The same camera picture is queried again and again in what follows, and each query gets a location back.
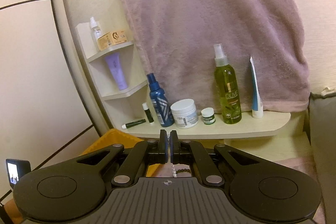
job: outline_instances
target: white tube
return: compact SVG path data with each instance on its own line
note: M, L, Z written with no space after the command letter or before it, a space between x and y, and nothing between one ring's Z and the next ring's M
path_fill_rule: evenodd
M252 57L250 58L251 71L252 71L252 81L253 81L253 98L252 98L252 116L253 118L260 119L263 117L263 103L260 99L257 76L255 74L255 68Z

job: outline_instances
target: toiletries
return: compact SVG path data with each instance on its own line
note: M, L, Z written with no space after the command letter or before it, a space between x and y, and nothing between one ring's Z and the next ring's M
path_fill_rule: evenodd
M97 22L95 21L94 17L90 18L90 27L92 30L92 34L94 36L94 38L96 39L96 42L98 41L98 38L102 36L101 30L97 24Z
M160 87L153 73L147 74L149 83L149 96L154 106L157 119L162 127L169 127L174 123L174 118L170 110L165 91Z
M260 99L257 76L255 74L255 68L252 56L250 57L251 62L251 72L252 72L252 81L253 81L253 97L252 97L252 117L256 119L260 119L263 117L263 103Z
M123 125L121 126L121 128L122 128L122 129L126 129L126 128L130 128L130 127L135 127L135 126L137 126L138 124L142 124L142 123L144 123L144 122L146 122L145 119L137 120L137 121L134 121L134 122L129 122L129 123L123 124Z
M215 80L220 97L223 120L225 123L237 123L242 118L237 79L234 69L229 65L222 44L215 44Z
M177 101L170 108L178 128L190 128L198 123L196 106L193 99Z
M99 49L102 51L109 46L117 45L120 43L127 42L127 37L124 30L119 30L115 32L108 32L98 38L97 43Z
M213 124L216 121L215 112L212 107L202 109L201 114L204 124Z
M153 116L152 116L151 111L149 110L149 107L148 107L147 103L143 103L143 104L142 104L142 108L143 108L143 110L144 110L145 113L146 113L148 122L149 122L150 124L153 124L153 123L154 123Z
M115 82L118 85L119 90L124 90L128 87L123 70L121 68L120 60L119 60L119 53L115 52L105 57L105 61L108 64L112 76Z

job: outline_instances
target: blue tube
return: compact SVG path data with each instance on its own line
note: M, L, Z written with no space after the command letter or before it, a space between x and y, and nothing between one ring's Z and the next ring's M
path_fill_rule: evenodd
M105 61L109 66L109 69L115 82L118 85L119 90L125 90L126 88L128 88L128 85L120 65L119 55L120 54L118 52L115 52L111 55L106 56Z
M253 81L252 116L253 118L260 119L264 115L263 103L261 102L259 95L257 76L255 74L255 68L252 57L250 58L250 62L251 62L251 72Z

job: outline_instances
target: olive oil spray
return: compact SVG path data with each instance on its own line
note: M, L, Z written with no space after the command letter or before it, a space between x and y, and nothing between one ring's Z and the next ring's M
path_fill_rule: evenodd
M235 70L229 65L222 44L215 44L215 80L220 97L223 120L233 124L242 119Z

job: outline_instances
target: cardboard box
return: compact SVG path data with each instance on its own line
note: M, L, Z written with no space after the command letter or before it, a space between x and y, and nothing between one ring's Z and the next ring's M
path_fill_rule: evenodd
M112 45L127 42L127 37L124 30L108 32L98 38L98 48L102 51Z

